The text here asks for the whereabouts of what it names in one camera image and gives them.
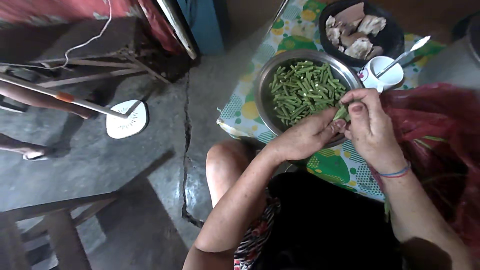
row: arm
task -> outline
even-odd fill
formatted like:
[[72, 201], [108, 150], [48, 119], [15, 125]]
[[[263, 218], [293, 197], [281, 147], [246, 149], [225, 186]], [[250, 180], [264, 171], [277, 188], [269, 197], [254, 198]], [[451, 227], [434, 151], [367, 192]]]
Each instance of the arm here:
[[[350, 91], [341, 102], [353, 100], [359, 101], [348, 107], [351, 125], [345, 136], [352, 140], [358, 153], [381, 174], [395, 173], [406, 167], [392, 122], [382, 109], [377, 91]], [[423, 269], [439, 266], [442, 258], [438, 255], [447, 253], [446, 257], [450, 258], [446, 262], [451, 264], [451, 269], [472, 269], [467, 248], [442, 218], [411, 170], [403, 177], [382, 178], [382, 182], [391, 205], [394, 234], [402, 243], [403, 253], [411, 266]], [[417, 245], [415, 239], [428, 244]]]
[[232, 269], [233, 254], [264, 199], [265, 188], [277, 167], [286, 160], [309, 157], [325, 145], [344, 120], [328, 124], [337, 109], [305, 118], [270, 142], [222, 196], [190, 249], [183, 269]]

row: stainless steel bowl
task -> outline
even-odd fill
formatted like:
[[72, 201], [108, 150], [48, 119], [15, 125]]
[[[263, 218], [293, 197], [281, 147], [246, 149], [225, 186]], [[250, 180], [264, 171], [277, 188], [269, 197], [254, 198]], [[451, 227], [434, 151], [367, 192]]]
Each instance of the stainless steel bowl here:
[[[316, 65], [329, 63], [332, 67], [333, 76], [335, 79], [340, 80], [340, 82], [347, 88], [347, 91], [362, 88], [360, 79], [354, 70], [348, 68], [344, 63], [324, 52], [311, 49], [297, 49], [278, 54], [264, 65], [255, 82], [255, 104], [257, 106], [258, 114], [265, 125], [277, 136], [285, 132], [288, 127], [276, 117], [276, 112], [273, 109], [275, 107], [273, 95], [268, 85], [273, 81], [273, 75], [279, 66], [289, 67], [291, 64], [296, 64], [297, 62], [304, 60], [312, 61]], [[345, 140], [346, 138], [343, 134], [338, 134], [333, 137], [327, 145], [325, 145], [325, 148], [339, 145]]]

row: white fan base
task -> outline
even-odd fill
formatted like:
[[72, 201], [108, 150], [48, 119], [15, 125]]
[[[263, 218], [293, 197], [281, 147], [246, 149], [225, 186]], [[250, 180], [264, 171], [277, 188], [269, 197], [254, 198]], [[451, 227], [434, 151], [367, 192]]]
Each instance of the white fan base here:
[[[111, 109], [120, 113], [126, 113], [137, 101], [128, 100], [113, 106]], [[107, 115], [107, 134], [114, 139], [122, 139], [135, 135], [147, 126], [147, 110], [145, 104], [140, 104], [133, 110], [127, 119]]]

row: spoon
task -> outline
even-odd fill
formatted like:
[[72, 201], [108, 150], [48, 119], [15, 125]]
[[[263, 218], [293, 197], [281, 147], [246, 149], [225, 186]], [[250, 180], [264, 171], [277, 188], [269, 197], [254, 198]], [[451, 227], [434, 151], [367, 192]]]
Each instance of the spoon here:
[[377, 73], [377, 75], [375, 75], [375, 77], [377, 78], [380, 78], [380, 76], [382, 76], [383, 74], [385, 74], [385, 72], [387, 72], [389, 69], [391, 69], [396, 63], [398, 63], [400, 60], [402, 60], [402, 58], [404, 58], [405, 56], [409, 55], [411, 52], [413, 51], [416, 51], [418, 49], [420, 49], [421, 47], [423, 47], [423, 45], [425, 45], [425, 43], [427, 43], [427, 41], [430, 39], [431, 36], [427, 36], [427, 37], [424, 37], [422, 39], [420, 39], [419, 41], [417, 41], [413, 47], [402, 53], [399, 57], [397, 57], [395, 59], [395, 61], [393, 61], [390, 65], [388, 65], [386, 68], [384, 68], [382, 71], [380, 71], [379, 73]]

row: fingernail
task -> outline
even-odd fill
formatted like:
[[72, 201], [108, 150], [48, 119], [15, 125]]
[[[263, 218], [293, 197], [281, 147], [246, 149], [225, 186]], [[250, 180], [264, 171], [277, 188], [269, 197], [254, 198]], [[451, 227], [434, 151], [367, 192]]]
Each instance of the fingernail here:
[[362, 105], [355, 105], [355, 106], [352, 107], [352, 111], [354, 111], [354, 112], [361, 112], [361, 110], [363, 110]]
[[347, 122], [343, 119], [338, 119], [334, 122], [334, 125], [336, 125], [338, 128], [343, 128]]

